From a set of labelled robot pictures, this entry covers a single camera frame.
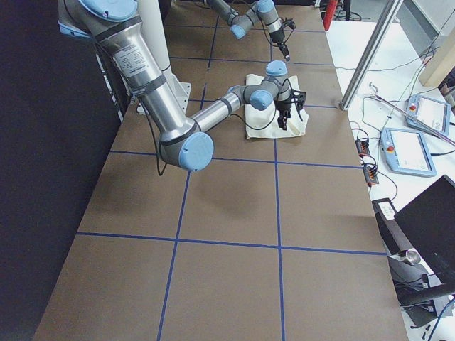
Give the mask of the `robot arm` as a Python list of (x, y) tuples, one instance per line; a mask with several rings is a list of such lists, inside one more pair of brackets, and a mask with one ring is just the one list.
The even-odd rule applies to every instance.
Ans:
[(203, 3), (226, 22), (238, 40), (242, 39), (256, 23), (261, 23), (269, 35), (269, 44), (278, 47), (286, 62), (291, 60), (284, 29), (289, 27), (294, 31), (296, 24), (292, 18), (281, 18), (272, 0), (255, 1), (247, 4), (248, 10), (244, 14), (240, 14), (226, 1), (212, 0), (203, 1)]
[(281, 129), (292, 111), (300, 111), (306, 93), (289, 81), (284, 60), (270, 62), (257, 85), (231, 87), (209, 107), (186, 115), (171, 72), (162, 17), (157, 1), (59, 1), (60, 31), (100, 48), (117, 67), (145, 110), (159, 161), (187, 171), (204, 169), (214, 145), (208, 131), (249, 104), (260, 111), (274, 105)]

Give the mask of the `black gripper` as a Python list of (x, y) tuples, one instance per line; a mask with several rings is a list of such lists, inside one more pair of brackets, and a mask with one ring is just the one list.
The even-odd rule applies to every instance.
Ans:
[(272, 41), (277, 44), (278, 48), (280, 50), (284, 50), (283, 56), (286, 62), (290, 61), (290, 54), (289, 51), (287, 50), (287, 45), (286, 45), (286, 39), (285, 39), (285, 33), (284, 29), (286, 27), (290, 27), (290, 29), (294, 30), (295, 29), (295, 22), (292, 18), (285, 18), (284, 21), (282, 21), (280, 18), (278, 18), (272, 25)]
[(287, 119), (291, 117), (291, 108), (295, 107), (299, 118), (302, 119), (301, 110), (306, 101), (306, 92), (299, 90), (292, 90), (287, 99), (277, 101), (276, 108), (279, 112), (277, 119), (278, 126), (282, 130), (287, 130)]

